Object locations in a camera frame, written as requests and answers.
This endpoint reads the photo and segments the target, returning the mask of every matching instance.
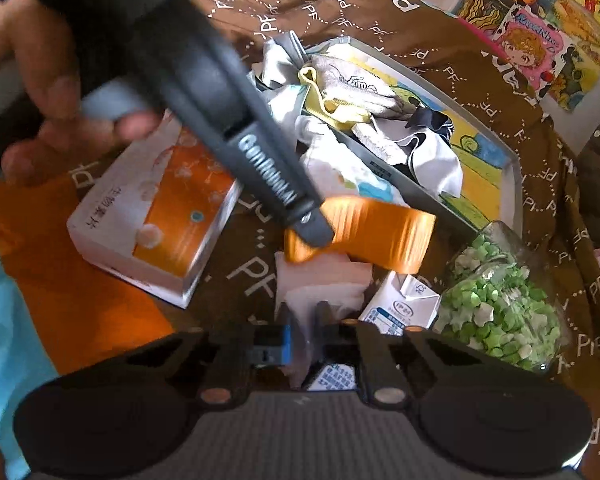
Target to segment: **orange and white box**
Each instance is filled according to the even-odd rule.
[[[133,142],[67,222],[88,262],[185,308],[241,186],[175,118]]]

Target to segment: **black round pad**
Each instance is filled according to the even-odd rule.
[[[14,430],[32,468],[64,478],[116,478],[166,458],[186,438],[187,403],[165,384],[44,386]]]
[[[591,419],[571,390],[538,380],[537,386],[434,386],[420,405],[422,427],[442,453],[474,470],[499,476],[558,471],[589,442]]]

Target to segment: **metal bolt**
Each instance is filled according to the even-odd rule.
[[[380,388],[374,393],[376,400],[383,404],[399,404],[406,396],[400,388]]]
[[[209,388],[200,394],[207,404],[226,404],[231,400],[231,392],[225,388]]]

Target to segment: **orange curved strip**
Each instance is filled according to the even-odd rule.
[[[326,249],[315,249],[287,229],[288,261],[299,264],[330,251],[347,253],[401,274],[416,274],[436,222],[432,214],[361,196],[327,198],[320,210],[335,231],[333,242]]]

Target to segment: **cartoon girl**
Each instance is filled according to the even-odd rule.
[[[540,36],[524,28],[509,29],[496,43],[504,49],[509,61],[519,68],[537,68],[546,57]]]

